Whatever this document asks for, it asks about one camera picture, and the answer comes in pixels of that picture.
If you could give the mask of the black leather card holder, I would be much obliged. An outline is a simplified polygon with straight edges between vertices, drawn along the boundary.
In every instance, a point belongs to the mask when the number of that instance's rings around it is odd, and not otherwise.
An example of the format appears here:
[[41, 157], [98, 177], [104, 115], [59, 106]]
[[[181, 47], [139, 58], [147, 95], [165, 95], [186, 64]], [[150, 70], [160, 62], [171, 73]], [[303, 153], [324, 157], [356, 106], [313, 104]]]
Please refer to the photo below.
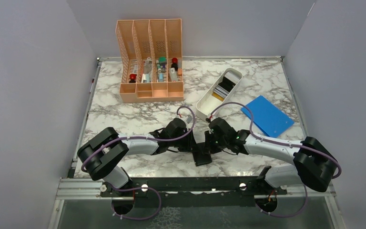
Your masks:
[[205, 142], [197, 143], [192, 148], [192, 155], [196, 167], [212, 163], [212, 158], [205, 146]]

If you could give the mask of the white oblong plastic tray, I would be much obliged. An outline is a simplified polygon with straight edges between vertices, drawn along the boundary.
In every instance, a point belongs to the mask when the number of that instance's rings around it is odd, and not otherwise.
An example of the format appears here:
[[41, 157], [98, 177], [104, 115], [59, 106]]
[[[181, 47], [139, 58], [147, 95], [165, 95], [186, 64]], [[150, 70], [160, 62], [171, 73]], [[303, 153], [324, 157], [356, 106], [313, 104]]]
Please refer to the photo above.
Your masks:
[[216, 107], [227, 102], [233, 96], [242, 78], [243, 75], [238, 70], [227, 68], [197, 102], [196, 116], [206, 121]]

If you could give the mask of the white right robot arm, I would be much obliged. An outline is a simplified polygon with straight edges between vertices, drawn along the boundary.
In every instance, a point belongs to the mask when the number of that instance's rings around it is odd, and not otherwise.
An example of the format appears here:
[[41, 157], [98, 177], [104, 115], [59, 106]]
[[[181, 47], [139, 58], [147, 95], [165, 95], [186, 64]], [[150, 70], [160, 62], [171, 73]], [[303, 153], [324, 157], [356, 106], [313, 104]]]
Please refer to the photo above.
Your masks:
[[249, 130], [236, 131], [222, 118], [209, 121], [204, 135], [205, 149], [211, 154], [229, 149], [235, 154], [266, 156], [287, 163], [263, 169], [256, 181], [256, 189], [262, 194], [286, 185], [305, 185], [326, 192], [335, 172], [340, 170], [338, 161], [313, 137], [285, 141]]

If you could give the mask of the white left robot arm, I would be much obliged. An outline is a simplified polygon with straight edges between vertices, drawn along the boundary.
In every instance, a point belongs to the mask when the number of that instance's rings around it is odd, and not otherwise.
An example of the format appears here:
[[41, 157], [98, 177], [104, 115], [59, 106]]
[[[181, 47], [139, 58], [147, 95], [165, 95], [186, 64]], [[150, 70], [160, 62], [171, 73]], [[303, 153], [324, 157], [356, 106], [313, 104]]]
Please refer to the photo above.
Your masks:
[[179, 152], [191, 152], [196, 147], [193, 132], [181, 118], [174, 118], [166, 127], [147, 135], [128, 137], [107, 127], [81, 146], [77, 156], [82, 162], [82, 170], [93, 181], [103, 179], [119, 196], [125, 196], [130, 192], [131, 180], [118, 163], [125, 156], [158, 155], [171, 147]]

